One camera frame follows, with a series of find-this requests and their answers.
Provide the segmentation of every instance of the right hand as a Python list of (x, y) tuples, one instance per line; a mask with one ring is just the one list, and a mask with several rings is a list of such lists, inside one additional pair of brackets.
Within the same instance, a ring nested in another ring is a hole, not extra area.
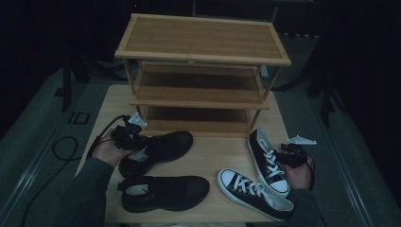
[[(307, 157), (307, 163), (313, 168), (313, 161)], [(281, 164), (287, 174), (288, 183), (291, 189), (309, 189), (312, 183), (312, 172), (306, 164), (302, 164), (296, 168)]]

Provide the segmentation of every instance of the left hand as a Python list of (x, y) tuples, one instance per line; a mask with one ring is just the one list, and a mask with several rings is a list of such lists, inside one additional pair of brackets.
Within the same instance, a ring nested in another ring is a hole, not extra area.
[(113, 129), (109, 130), (107, 134), (100, 139), (92, 157), (116, 167), (121, 159), (131, 154), (133, 150), (117, 148), (111, 137), (112, 131)]

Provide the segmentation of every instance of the black cable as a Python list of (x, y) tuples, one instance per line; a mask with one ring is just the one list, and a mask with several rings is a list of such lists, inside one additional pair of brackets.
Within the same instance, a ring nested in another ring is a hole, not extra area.
[[(71, 155), (70, 155), (68, 158), (62, 158), (62, 157), (60, 157), (60, 155), (58, 155), (57, 152), (56, 152), (56, 146), (57, 146), (57, 144), (58, 144), (60, 141), (65, 140), (65, 139), (71, 139), (71, 140), (73, 140), (74, 143), (75, 143), (74, 149), (73, 149)], [(81, 157), (74, 158), (74, 156), (75, 156), (76, 153), (77, 153), (77, 150), (78, 150), (78, 141), (77, 141), (76, 138), (74, 138), (74, 137), (72, 137), (72, 136), (65, 136), (65, 137), (63, 137), (63, 138), (57, 140), (57, 141), (53, 144), (53, 148), (52, 148), (53, 154), (56, 156), (57, 159), (60, 159), (60, 160), (64, 161), (65, 163), (64, 163), (64, 164), (61, 166), (61, 168), (60, 168), (60, 169), (59, 169), (59, 170), (58, 170), (58, 171), (57, 171), (42, 187), (41, 187), (41, 189), (39, 189), (39, 191), (35, 194), (35, 196), (29, 201), (29, 203), (28, 203), (28, 205), (27, 205), (27, 207), (26, 207), (26, 210), (25, 210), (25, 212), (24, 212), (23, 218), (22, 218), (22, 227), (25, 227), (25, 226), (26, 226), (26, 217), (27, 217), (27, 214), (28, 214), (28, 212), (29, 212), (30, 207), (32, 206), (33, 202), (39, 197), (39, 195), (44, 191), (44, 189), (47, 187), (47, 185), (50, 184), (50, 182), (53, 181), (53, 179), (54, 179), (57, 175), (59, 175), (60, 172), (61, 172), (70, 162), (79, 160), (79, 159), (81, 158)]]

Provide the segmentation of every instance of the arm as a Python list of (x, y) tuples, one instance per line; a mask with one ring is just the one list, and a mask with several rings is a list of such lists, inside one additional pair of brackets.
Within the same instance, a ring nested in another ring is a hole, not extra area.
[(103, 226), (106, 190), (114, 167), (131, 150), (118, 149), (109, 131), (59, 201), (54, 226)]
[[(309, 165), (313, 165), (310, 157), (308, 157)], [(282, 165), (288, 177), (291, 190), (287, 199), (295, 205), (291, 218), (287, 227), (297, 226), (324, 226), (320, 217), (320, 211), (315, 202), (315, 196), (309, 190), (312, 184), (312, 172), (306, 164), (292, 168)]]

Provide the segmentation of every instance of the wooden shoe rack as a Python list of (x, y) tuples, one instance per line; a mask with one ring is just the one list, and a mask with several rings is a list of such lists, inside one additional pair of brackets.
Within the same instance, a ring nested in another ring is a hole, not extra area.
[[(144, 133), (247, 137), (288, 55), (271, 23), (133, 14), (115, 56), (123, 59)], [(129, 59), (138, 60), (134, 78)], [(276, 70), (262, 86), (261, 65)]]

